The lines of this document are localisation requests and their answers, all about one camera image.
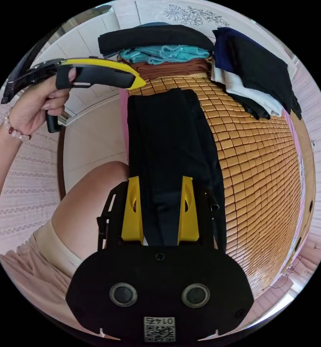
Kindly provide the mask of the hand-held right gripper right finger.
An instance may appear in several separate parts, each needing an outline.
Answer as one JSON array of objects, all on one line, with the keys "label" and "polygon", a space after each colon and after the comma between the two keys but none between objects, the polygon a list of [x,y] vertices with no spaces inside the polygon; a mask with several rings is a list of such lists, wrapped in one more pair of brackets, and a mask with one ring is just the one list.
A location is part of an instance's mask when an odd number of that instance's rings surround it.
[{"label": "hand-held right gripper right finger", "polygon": [[178,245],[183,242],[197,242],[199,240],[198,217],[191,177],[182,177],[181,203],[178,228]]}]

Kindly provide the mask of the person's left hand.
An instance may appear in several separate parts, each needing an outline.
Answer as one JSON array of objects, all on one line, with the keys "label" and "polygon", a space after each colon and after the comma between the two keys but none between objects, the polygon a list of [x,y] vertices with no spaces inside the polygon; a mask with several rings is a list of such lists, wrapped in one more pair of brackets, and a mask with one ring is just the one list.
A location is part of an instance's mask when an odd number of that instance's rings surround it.
[{"label": "person's left hand", "polygon": [[64,112],[71,89],[57,89],[56,78],[30,86],[17,100],[4,121],[9,134],[30,137],[45,123],[47,115],[59,117]]}]

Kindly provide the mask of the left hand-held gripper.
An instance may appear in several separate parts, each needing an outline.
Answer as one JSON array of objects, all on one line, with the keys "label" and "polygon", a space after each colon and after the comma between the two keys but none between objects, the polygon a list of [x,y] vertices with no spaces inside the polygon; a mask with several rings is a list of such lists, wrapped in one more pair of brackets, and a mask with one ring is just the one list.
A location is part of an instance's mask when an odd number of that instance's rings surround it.
[{"label": "left hand-held gripper", "polygon": [[97,57],[52,59],[30,67],[27,59],[21,60],[6,82],[1,104],[8,104],[22,89],[55,76],[58,90],[90,88],[107,85],[127,90],[138,89],[146,81],[129,65]]}]

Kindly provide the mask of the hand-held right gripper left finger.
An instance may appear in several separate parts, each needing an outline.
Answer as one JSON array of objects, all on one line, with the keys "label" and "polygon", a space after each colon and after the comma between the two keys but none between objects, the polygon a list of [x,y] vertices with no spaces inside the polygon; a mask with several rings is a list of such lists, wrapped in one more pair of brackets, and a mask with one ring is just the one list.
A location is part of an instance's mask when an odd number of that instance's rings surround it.
[{"label": "hand-held right gripper left finger", "polygon": [[144,243],[138,176],[131,177],[128,181],[121,238],[124,242]]}]

